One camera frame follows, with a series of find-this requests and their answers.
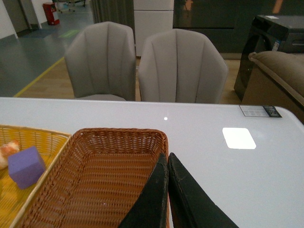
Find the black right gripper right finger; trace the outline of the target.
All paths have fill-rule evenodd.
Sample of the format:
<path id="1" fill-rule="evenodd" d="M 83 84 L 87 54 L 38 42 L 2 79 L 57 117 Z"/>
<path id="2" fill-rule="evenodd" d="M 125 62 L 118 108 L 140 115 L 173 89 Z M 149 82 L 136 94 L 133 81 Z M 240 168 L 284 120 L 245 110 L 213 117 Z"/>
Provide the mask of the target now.
<path id="1" fill-rule="evenodd" d="M 169 199 L 175 228 L 236 228 L 174 153 L 168 159 Z"/>

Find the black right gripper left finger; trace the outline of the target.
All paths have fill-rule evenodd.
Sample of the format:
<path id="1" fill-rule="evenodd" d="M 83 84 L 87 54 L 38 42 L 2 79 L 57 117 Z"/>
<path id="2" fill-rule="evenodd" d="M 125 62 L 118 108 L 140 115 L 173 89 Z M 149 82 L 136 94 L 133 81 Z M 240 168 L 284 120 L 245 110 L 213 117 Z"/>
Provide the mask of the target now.
<path id="1" fill-rule="evenodd" d="M 164 228 L 167 220 L 169 171 L 161 153 L 137 201 L 126 214 L 120 228 Z"/>

